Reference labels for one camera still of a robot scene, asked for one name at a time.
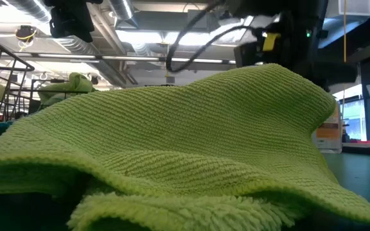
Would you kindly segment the grey rectangular air duct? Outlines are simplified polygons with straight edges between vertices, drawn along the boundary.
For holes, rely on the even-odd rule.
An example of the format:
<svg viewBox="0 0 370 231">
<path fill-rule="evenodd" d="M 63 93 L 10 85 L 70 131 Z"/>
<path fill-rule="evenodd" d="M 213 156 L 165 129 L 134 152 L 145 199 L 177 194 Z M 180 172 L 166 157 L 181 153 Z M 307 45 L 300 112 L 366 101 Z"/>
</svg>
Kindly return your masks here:
<svg viewBox="0 0 370 231">
<path fill-rule="evenodd" d="M 370 0 L 329 0 L 322 29 L 328 32 L 319 49 L 341 38 L 370 18 Z"/>
</svg>

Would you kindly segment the silver ventilation duct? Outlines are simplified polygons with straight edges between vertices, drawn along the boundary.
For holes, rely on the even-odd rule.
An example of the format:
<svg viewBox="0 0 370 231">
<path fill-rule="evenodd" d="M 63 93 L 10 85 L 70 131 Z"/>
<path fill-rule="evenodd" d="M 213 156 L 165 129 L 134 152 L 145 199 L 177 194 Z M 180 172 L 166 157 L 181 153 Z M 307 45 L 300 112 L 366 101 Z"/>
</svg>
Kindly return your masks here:
<svg viewBox="0 0 370 231">
<path fill-rule="evenodd" d="M 134 18 L 134 6 L 130 0 L 108 0 L 110 8 L 115 16 L 114 26 L 119 26 L 122 22 L 138 29 L 137 22 Z"/>
</svg>

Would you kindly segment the lime green microfiber towel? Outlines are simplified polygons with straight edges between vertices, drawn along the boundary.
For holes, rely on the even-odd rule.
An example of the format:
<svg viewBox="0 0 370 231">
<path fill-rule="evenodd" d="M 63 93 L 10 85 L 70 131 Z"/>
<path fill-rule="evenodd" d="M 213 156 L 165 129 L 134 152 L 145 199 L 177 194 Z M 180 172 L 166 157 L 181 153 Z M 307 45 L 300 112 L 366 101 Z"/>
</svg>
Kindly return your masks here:
<svg viewBox="0 0 370 231">
<path fill-rule="evenodd" d="M 277 64 L 74 96 L 0 136 L 0 194 L 73 201 L 71 231 L 281 231 L 314 212 L 370 228 L 312 141 L 336 106 Z"/>
<path fill-rule="evenodd" d="M 49 107 L 65 99 L 72 98 L 79 94 L 94 92 L 96 89 L 93 83 L 80 73 L 71 73 L 68 81 L 63 83 L 52 83 L 42 87 L 38 92 L 40 108 Z"/>
</svg>

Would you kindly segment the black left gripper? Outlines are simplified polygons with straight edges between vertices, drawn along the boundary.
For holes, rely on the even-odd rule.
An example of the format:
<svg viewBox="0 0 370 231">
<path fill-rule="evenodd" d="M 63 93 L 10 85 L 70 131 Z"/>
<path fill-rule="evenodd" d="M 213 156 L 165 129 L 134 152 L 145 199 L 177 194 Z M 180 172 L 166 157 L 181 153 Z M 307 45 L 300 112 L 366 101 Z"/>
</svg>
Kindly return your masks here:
<svg viewBox="0 0 370 231">
<path fill-rule="evenodd" d="M 103 0 L 42 0 L 51 7 L 49 21 L 52 37 L 59 39 L 74 35 L 84 42 L 92 42 L 94 24 L 87 3 L 102 4 Z"/>
</svg>

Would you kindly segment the ceiling light strip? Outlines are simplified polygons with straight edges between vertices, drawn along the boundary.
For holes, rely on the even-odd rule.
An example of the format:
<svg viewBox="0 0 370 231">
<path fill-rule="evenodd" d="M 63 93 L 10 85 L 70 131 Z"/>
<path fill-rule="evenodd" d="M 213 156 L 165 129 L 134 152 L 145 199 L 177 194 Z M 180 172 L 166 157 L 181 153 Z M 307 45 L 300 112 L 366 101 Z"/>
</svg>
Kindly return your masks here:
<svg viewBox="0 0 370 231">
<path fill-rule="evenodd" d="M 68 54 L 32 54 L 34 57 L 39 58 L 65 58 L 77 60 L 122 60 L 122 61 L 144 61 L 144 62 L 165 62 L 166 57 L 162 56 L 103 56 L 103 55 L 68 55 Z M 203 59 L 196 58 L 193 60 L 195 63 L 207 64 L 236 64 L 235 60 L 221 60 L 221 59 Z"/>
</svg>

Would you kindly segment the window pane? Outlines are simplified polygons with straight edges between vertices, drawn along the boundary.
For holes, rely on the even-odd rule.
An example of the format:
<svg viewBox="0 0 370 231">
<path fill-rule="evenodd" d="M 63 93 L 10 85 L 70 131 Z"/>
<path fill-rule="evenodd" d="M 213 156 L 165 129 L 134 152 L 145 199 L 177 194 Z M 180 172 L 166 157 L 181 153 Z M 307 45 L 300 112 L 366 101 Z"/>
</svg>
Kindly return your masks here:
<svg viewBox="0 0 370 231">
<path fill-rule="evenodd" d="M 370 85 L 367 86 L 367 90 L 368 93 L 370 93 Z M 344 108 L 340 108 L 340 111 L 344 114 L 343 122 L 346 125 L 346 134 L 351 140 L 367 141 L 367 125 L 362 84 L 335 93 L 334 96 L 340 101 L 340 104 L 342 104 L 342 100 L 345 99 Z"/>
</svg>

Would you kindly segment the clear spray bottle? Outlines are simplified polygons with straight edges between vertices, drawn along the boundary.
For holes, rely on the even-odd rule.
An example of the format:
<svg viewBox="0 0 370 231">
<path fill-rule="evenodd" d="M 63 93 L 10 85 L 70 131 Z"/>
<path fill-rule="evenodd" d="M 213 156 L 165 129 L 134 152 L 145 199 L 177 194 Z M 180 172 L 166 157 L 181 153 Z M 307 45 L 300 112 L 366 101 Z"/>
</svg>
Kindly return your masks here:
<svg viewBox="0 0 370 231">
<path fill-rule="evenodd" d="M 332 115 L 314 131 L 312 139 L 321 153 L 342 152 L 342 119 L 338 103 Z"/>
</svg>

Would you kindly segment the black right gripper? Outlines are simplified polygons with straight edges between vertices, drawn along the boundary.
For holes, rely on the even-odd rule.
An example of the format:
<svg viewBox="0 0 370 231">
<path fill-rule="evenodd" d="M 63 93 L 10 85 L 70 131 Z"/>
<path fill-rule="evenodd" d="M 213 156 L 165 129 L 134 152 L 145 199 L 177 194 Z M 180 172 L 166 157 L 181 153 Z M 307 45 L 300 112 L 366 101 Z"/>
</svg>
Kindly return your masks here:
<svg viewBox="0 0 370 231">
<path fill-rule="evenodd" d="M 357 68 L 345 62 L 319 61 L 319 40 L 327 34 L 320 15 L 281 14 L 261 32 L 264 63 L 278 63 L 324 90 L 338 83 L 351 83 Z"/>
</svg>

